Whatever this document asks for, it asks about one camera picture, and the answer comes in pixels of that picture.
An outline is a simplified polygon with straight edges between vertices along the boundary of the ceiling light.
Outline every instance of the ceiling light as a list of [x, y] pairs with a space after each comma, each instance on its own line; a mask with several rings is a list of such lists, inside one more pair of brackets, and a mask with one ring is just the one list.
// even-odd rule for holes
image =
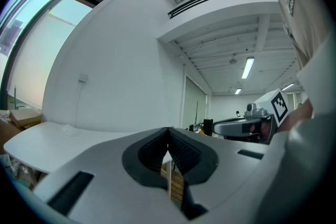
[[288, 85], [287, 87], [284, 87], [282, 90], [283, 90], [283, 91], [286, 91], [287, 89], [289, 89], [289, 88], [292, 87], [293, 85], [294, 85], [294, 83]]
[[247, 78], [248, 74], [251, 71], [253, 62], [254, 62], [254, 57], [247, 57], [247, 59], [246, 59], [246, 65], [245, 65], [245, 69], [244, 69], [244, 72], [243, 72], [242, 79], [246, 79]]

